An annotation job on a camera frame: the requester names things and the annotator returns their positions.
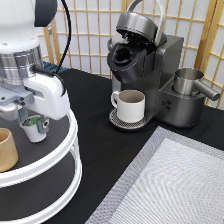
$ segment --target placemat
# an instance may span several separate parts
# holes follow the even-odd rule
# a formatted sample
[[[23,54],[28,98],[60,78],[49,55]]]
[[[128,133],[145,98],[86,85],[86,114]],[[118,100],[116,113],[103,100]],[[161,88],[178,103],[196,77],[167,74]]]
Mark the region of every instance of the placemat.
[[[223,223],[224,161],[165,139],[110,224]]]
[[[146,167],[149,160],[165,138],[176,141],[190,148],[194,148],[216,158],[224,159],[224,153],[218,149],[158,127],[140,153],[128,166],[123,175],[98,206],[96,211],[88,219],[86,222],[87,224],[109,223],[113,213],[117,210],[118,206],[121,204],[122,200],[127,195],[130,188],[133,186],[140,173]]]

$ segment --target mug handle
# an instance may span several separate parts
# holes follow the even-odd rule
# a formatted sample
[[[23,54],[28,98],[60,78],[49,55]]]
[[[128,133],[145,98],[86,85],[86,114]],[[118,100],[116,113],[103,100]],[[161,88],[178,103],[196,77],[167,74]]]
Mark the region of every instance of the mug handle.
[[[113,92],[112,95],[111,95],[111,103],[115,108],[117,108],[117,104],[115,103],[115,99],[117,100],[118,96],[119,96],[118,91]]]

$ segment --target drip tray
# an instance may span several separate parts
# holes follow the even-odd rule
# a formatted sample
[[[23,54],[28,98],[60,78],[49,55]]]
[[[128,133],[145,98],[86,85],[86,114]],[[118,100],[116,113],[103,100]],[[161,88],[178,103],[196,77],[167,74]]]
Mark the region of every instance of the drip tray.
[[[113,109],[110,112],[110,115],[109,115],[110,122],[116,128],[119,128],[122,131],[137,131],[137,130],[145,127],[149,123],[149,121],[152,120],[152,118],[153,117],[151,115],[145,114],[145,117],[141,121],[139,121],[139,122],[136,122],[136,123],[126,123],[126,122],[121,121],[117,117],[117,109],[116,108]]]

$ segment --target coffee machine handle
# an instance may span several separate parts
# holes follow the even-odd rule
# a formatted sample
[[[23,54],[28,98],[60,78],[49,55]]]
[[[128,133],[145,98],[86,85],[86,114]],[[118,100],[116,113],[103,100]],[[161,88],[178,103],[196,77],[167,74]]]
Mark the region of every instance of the coffee machine handle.
[[[135,0],[135,1],[133,1],[129,5],[129,7],[127,9],[127,12],[133,12],[133,10],[135,9],[135,7],[141,1],[142,0]],[[160,43],[160,40],[161,40],[162,33],[163,33],[163,29],[164,29],[164,26],[165,26],[165,23],[166,23],[166,12],[165,12],[165,9],[164,9],[163,5],[161,4],[160,0],[156,0],[156,2],[159,5],[160,13],[161,13],[159,27],[158,27],[157,34],[156,34],[156,38],[155,38],[155,45],[158,47],[159,46],[159,43]]]

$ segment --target white mug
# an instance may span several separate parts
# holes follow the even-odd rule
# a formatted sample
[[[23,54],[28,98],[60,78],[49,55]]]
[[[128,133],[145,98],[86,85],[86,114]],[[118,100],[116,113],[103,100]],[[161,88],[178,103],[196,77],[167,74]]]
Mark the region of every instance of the white mug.
[[[145,95],[137,90],[115,91],[111,95],[111,103],[117,108],[117,117],[121,121],[136,123],[144,118]]]

